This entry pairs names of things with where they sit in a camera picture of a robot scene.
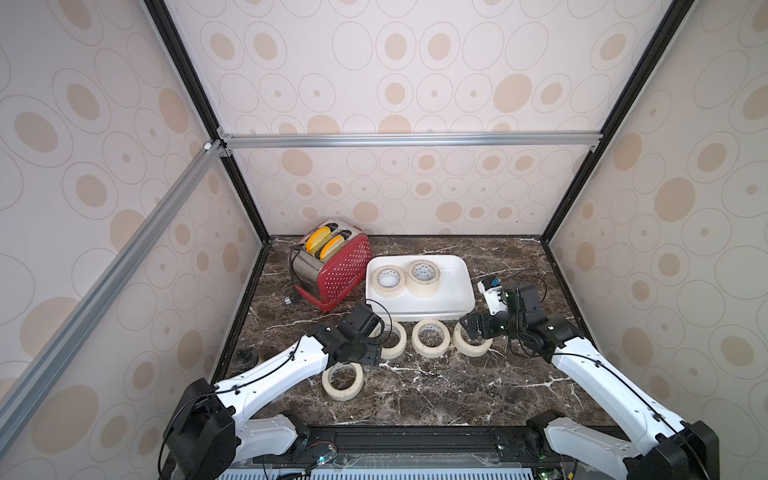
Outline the masking tape roll three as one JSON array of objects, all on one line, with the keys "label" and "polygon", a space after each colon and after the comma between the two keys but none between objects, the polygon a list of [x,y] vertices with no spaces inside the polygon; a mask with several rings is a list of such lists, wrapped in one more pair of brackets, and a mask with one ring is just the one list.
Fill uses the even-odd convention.
[{"label": "masking tape roll three", "polygon": [[451,345],[447,326],[434,319],[424,319],[415,324],[411,334],[415,352],[427,359],[444,356]]}]

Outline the white plastic storage box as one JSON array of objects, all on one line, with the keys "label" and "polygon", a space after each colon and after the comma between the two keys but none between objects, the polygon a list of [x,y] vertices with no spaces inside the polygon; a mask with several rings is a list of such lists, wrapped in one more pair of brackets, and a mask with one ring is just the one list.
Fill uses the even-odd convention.
[{"label": "white plastic storage box", "polygon": [[[412,295],[405,287],[393,298],[378,296],[372,288],[373,272],[383,265],[400,267],[405,275],[407,266],[415,260],[428,260],[441,270],[437,293],[429,298]],[[457,320],[475,307],[475,295],[468,268],[464,260],[455,255],[399,255],[372,259],[366,270],[365,299],[373,310],[385,319],[400,322],[418,322],[423,319]]]}]

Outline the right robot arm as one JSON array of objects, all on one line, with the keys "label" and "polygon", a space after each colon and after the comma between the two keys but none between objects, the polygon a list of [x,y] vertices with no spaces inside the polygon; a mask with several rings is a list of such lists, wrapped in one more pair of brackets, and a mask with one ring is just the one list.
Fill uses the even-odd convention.
[{"label": "right robot arm", "polygon": [[526,423],[530,455],[570,457],[613,479],[719,478],[717,434],[661,405],[612,366],[580,329],[547,314],[533,284],[505,289],[490,277],[479,282],[478,290],[486,310],[459,321],[470,339],[518,341],[524,353],[576,382],[626,436],[620,439],[548,410]]}]

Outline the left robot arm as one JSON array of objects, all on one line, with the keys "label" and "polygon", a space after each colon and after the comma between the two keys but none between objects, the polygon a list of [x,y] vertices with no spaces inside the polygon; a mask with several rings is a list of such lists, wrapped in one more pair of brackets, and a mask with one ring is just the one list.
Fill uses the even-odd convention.
[{"label": "left robot arm", "polygon": [[283,352],[215,384],[189,384],[162,437],[185,479],[216,479],[230,465],[282,455],[297,444],[299,428],[280,414],[253,416],[285,391],[337,364],[376,366],[393,330],[390,314],[377,315],[368,302],[355,305],[338,323],[312,325]]}]

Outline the masking tape roll four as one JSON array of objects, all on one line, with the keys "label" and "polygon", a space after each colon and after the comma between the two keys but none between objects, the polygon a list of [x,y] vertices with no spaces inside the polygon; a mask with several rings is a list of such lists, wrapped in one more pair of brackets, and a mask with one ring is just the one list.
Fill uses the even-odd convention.
[{"label": "masking tape roll four", "polygon": [[485,355],[492,343],[492,339],[483,339],[480,338],[479,340],[472,340],[472,341],[464,341],[459,333],[459,328],[463,327],[460,323],[457,323],[455,325],[452,341],[456,349],[462,354],[467,357],[471,358],[477,358]]}]

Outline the masking tape roll one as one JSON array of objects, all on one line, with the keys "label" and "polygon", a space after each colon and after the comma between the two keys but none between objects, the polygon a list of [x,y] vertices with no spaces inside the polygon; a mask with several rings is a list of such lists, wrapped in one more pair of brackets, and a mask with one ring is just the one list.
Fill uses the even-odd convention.
[{"label": "masking tape roll one", "polygon": [[346,402],[363,389],[364,372],[357,363],[336,364],[322,373],[322,386],[333,400]]}]

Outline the masking tape roll five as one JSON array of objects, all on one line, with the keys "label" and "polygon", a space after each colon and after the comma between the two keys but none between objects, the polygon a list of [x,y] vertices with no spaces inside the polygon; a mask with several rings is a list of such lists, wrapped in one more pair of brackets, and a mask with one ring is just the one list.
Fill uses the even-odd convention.
[{"label": "masking tape roll five", "polygon": [[369,337],[382,346],[382,360],[393,360],[401,356],[407,346],[407,332],[396,321],[377,326]]}]

